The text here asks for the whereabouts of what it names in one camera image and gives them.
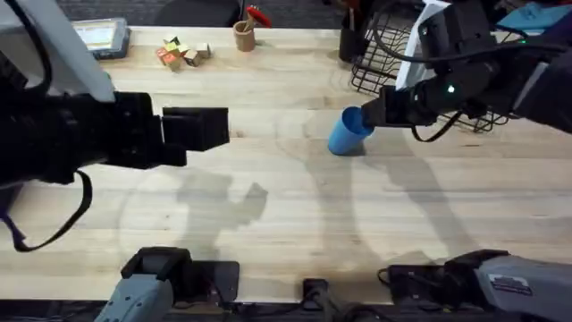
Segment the gray robot arm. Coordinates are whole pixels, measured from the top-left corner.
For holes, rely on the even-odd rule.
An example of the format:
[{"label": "gray robot arm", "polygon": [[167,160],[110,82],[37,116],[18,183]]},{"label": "gray robot arm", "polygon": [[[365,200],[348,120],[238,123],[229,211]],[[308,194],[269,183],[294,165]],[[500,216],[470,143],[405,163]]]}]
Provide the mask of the gray robot arm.
[{"label": "gray robot arm", "polygon": [[156,275],[135,274],[123,278],[96,322],[159,321],[171,309],[172,286]]}]

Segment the pen holder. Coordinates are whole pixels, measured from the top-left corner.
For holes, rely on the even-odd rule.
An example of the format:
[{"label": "pen holder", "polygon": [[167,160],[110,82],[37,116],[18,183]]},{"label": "pen holder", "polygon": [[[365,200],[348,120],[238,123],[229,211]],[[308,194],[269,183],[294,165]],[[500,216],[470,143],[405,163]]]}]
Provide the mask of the pen holder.
[{"label": "pen holder", "polygon": [[236,47],[239,51],[249,52],[254,50],[257,45],[254,38],[254,28],[246,32],[243,32],[246,26],[246,21],[238,21],[232,26],[232,31],[234,32],[234,40],[236,41]]},{"label": "pen holder", "polygon": [[334,155],[344,155],[373,132],[373,127],[365,127],[363,125],[361,108],[356,106],[347,107],[343,110],[340,119],[333,127],[328,140],[328,149]]}]

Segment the sticker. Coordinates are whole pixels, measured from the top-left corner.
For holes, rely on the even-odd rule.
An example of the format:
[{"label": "sticker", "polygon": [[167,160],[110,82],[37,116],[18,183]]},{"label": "sticker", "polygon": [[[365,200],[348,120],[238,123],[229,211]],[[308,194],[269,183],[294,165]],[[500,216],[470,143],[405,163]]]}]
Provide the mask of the sticker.
[{"label": "sticker", "polygon": [[89,50],[111,49],[117,23],[115,21],[74,22],[73,28]]},{"label": "sticker", "polygon": [[514,292],[526,296],[533,295],[533,290],[531,290],[526,279],[522,277],[489,274],[489,281],[491,281],[492,288],[497,291]]}]

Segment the wooden block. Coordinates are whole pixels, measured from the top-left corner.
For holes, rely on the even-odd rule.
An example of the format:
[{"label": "wooden block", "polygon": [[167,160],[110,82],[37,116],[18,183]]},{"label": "wooden block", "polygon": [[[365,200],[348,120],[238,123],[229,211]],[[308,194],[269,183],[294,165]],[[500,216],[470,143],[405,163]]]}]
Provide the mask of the wooden block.
[{"label": "wooden block", "polygon": [[169,52],[165,48],[158,48],[155,51],[155,55],[159,58],[162,64],[164,64],[163,57],[167,54],[169,54]]},{"label": "wooden block", "polygon": [[170,42],[167,45],[164,46],[164,48],[173,55],[176,55],[177,57],[181,56],[181,52],[179,51],[179,46],[177,44],[175,44],[174,42]]},{"label": "wooden block", "polygon": [[202,61],[202,57],[198,54],[196,50],[187,51],[185,56],[183,56],[183,59],[185,60],[185,63],[187,63],[187,65],[193,67],[199,66]]},{"label": "wooden block", "polygon": [[179,53],[181,55],[181,57],[185,56],[185,54],[187,54],[187,52],[189,51],[189,46],[185,45],[185,44],[180,44],[177,46],[177,49],[179,50]]},{"label": "wooden block", "polygon": [[207,43],[198,44],[197,45],[197,51],[198,51],[198,54],[202,58],[205,58],[205,59],[210,58],[212,55],[211,54],[211,47]]},{"label": "wooden block", "polygon": [[177,36],[174,35],[167,35],[163,38],[163,43],[165,43],[166,45],[168,43],[175,43],[177,46],[181,44],[181,42],[179,41],[179,38]]},{"label": "wooden block", "polygon": [[171,69],[171,72],[178,71],[181,68],[181,58],[177,55],[173,55],[172,53],[167,53],[167,55],[164,55],[163,61],[164,64],[166,64]]}]

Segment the blue object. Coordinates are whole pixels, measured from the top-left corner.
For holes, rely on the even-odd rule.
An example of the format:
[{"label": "blue object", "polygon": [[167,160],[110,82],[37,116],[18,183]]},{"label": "blue object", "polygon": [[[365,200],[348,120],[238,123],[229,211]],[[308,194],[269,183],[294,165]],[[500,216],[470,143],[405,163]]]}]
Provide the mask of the blue object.
[{"label": "blue object", "polygon": [[350,106],[343,110],[341,118],[333,127],[328,149],[334,155],[343,155],[352,150],[374,132],[373,127],[362,124],[361,108]]},{"label": "blue object", "polygon": [[544,32],[572,10],[572,4],[544,6],[537,3],[526,4],[504,17],[498,23],[525,32]]}]

